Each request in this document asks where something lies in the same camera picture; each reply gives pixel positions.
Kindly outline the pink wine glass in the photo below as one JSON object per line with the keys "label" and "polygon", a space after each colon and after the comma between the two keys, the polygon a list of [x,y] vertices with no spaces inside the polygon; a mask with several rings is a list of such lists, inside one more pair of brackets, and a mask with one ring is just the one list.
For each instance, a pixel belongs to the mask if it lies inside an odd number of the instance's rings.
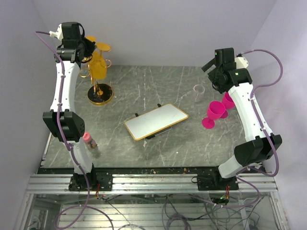
{"label": "pink wine glass", "polygon": [[230,97],[229,93],[226,92],[222,98],[221,103],[224,105],[225,107],[225,112],[222,114],[221,118],[225,119],[228,117],[228,110],[232,109],[235,107],[235,103],[232,100],[232,98]]}
{"label": "pink wine glass", "polygon": [[212,101],[207,109],[207,117],[202,120],[202,125],[206,129],[212,129],[215,126],[215,121],[220,119],[225,113],[226,108],[220,101]]}

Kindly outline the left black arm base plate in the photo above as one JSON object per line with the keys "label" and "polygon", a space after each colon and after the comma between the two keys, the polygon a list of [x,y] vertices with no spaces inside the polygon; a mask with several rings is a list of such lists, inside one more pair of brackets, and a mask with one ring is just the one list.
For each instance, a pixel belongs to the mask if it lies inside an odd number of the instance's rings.
{"label": "left black arm base plate", "polygon": [[[111,191],[113,185],[113,176],[104,171],[90,172],[86,174],[89,182],[90,191]],[[79,192],[87,191],[88,186],[85,176],[82,174],[74,173],[70,179],[69,191]]]}

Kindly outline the yellow wine glass front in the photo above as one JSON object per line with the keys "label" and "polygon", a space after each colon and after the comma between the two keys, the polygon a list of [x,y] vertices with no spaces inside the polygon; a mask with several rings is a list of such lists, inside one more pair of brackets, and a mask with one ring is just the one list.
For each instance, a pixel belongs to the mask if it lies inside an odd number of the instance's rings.
{"label": "yellow wine glass front", "polygon": [[92,53],[92,60],[89,62],[92,82],[106,77],[107,69],[112,65],[112,62],[109,59],[104,59],[103,53],[110,51],[110,45],[102,42],[96,43],[96,50]]}

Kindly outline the clear wine glass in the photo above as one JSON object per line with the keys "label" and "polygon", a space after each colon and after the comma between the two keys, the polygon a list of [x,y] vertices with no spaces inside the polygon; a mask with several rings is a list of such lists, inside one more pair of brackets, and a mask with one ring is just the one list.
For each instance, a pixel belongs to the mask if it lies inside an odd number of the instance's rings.
{"label": "clear wine glass", "polygon": [[191,108],[200,104],[204,99],[205,88],[203,85],[197,84],[193,87],[193,104]]}

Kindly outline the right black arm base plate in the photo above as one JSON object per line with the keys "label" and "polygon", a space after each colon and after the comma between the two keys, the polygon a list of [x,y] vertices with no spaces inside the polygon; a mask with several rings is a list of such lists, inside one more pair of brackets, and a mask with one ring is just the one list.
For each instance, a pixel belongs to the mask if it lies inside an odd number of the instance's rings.
{"label": "right black arm base plate", "polygon": [[225,191],[226,188],[229,188],[230,190],[239,189],[235,177],[225,179],[213,174],[203,174],[193,176],[191,182],[197,185],[199,191]]}

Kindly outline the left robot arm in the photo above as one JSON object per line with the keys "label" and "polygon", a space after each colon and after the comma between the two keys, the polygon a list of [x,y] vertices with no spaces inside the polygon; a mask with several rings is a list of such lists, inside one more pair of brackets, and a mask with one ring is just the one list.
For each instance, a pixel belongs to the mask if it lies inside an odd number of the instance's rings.
{"label": "left robot arm", "polygon": [[83,140],[85,122],[75,112],[74,99],[82,61],[91,56],[96,46],[85,37],[85,30],[78,22],[61,23],[48,35],[61,44],[50,49],[54,54],[57,80],[52,105],[43,113],[43,121],[72,159],[74,171],[69,190],[93,190],[98,186],[98,178]]}

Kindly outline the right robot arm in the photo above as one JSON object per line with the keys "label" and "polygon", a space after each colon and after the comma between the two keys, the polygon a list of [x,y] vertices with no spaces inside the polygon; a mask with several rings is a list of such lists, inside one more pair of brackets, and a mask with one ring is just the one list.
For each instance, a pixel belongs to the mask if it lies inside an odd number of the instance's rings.
{"label": "right robot arm", "polygon": [[217,167],[217,173],[211,178],[212,186],[218,190],[228,185],[228,178],[247,169],[257,172],[256,167],[275,158],[274,177],[279,171],[277,149],[282,143],[282,137],[275,135],[267,124],[255,96],[251,75],[247,69],[248,61],[243,53],[235,55],[232,47],[217,49],[214,58],[204,65],[202,71],[209,71],[208,78],[212,87],[224,95],[222,101],[213,101],[207,109],[207,116],[202,120],[206,129],[212,129],[215,121],[225,118],[228,110],[236,108],[245,132],[245,143],[235,147],[233,156]]}

